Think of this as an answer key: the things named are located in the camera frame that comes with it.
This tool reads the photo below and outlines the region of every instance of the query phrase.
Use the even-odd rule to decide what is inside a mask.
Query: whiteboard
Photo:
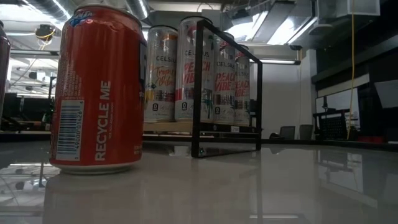
[[[336,110],[346,110],[349,109],[349,101],[351,99],[351,90],[341,91],[339,93],[334,93],[326,96],[328,102],[328,108],[334,108]],[[323,106],[323,97],[319,97],[315,100],[317,106],[317,113],[325,112]],[[355,126],[357,130],[360,130],[361,123],[359,119],[359,103],[358,103],[358,89],[353,89],[353,112],[351,119],[358,119],[351,121],[351,125]],[[348,128],[349,123],[349,113],[346,113],[346,126]]]

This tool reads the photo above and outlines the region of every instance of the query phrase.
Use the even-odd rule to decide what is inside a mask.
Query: shelf
[[[144,123],[144,131],[192,132],[192,122]],[[201,132],[256,134],[254,127],[200,123]]]

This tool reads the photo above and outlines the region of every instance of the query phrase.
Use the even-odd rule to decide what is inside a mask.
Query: energy drink can
[[[234,123],[235,104],[235,48],[215,35],[215,93],[214,122]]]
[[[235,119],[238,126],[250,125],[250,61],[242,52],[236,52],[235,65]]]
[[[173,27],[154,26],[149,29],[144,115],[147,123],[174,120],[177,36],[178,32]]]
[[[141,23],[112,7],[79,7],[65,23],[51,164],[102,174],[141,158],[146,45]]]
[[[193,85],[195,82],[195,45],[197,22],[207,18],[192,16],[184,18],[178,27],[177,77],[175,82],[175,120],[193,119]],[[203,64],[200,119],[213,121],[214,90],[214,40],[213,33],[203,31]]]

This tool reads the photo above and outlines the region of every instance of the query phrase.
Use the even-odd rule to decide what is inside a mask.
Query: barcode
[[[63,100],[61,102],[56,159],[62,161],[80,160],[84,107],[85,102],[83,100]]]

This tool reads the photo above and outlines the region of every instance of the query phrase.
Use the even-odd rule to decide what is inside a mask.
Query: red soda can
[[[141,158],[147,43],[133,15],[79,7],[62,30],[50,163],[72,174]]]

